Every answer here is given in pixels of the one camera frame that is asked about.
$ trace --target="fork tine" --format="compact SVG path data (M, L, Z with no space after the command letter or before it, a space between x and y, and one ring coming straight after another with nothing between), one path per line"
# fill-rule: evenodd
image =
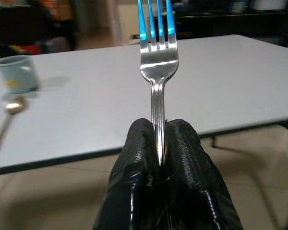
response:
M148 0L148 13L150 25L151 50L157 50L156 32L151 0Z
M140 47L141 52L148 51L148 41L147 41L147 33L145 26L145 19L142 7L142 1L138 0L138 10L139 10L139 29L140 29Z
M158 14L158 28L159 28L159 48L165 49L166 46L165 46L163 23L161 16L160 0L157 0L157 14Z
M167 0L167 20L168 20L168 46L177 47L175 24L170 0Z

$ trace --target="tiled floor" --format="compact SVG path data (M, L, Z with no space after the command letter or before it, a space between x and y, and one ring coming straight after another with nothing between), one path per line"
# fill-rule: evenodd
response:
M224 177L245 230L288 222L288 131L270 128L202 145ZM90 230L117 156L0 176L0 230Z

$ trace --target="spoon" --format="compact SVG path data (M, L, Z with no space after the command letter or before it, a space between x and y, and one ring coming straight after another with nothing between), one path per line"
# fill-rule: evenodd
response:
M10 100L6 106L5 111L7 112L7 117L5 118L1 128L0 128L0 143L4 137L4 134L12 120L12 116L16 113L23 111L26 108L26 100L23 96L18 96Z

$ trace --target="mug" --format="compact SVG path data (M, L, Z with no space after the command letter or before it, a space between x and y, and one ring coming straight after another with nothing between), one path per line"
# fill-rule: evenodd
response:
M11 93L38 90L38 76L33 60L27 55L0 59L0 72Z

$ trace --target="table top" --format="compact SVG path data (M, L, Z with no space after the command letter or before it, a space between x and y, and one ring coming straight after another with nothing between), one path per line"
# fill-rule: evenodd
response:
M178 49L179 69L165 87L166 119L184 119L199 134L288 120L288 48L230 35L181 40ZM139 46L33 59L42 87L14 116L0 173L118 150L134 120L150 119ZM0 126L6 98L0 76Z

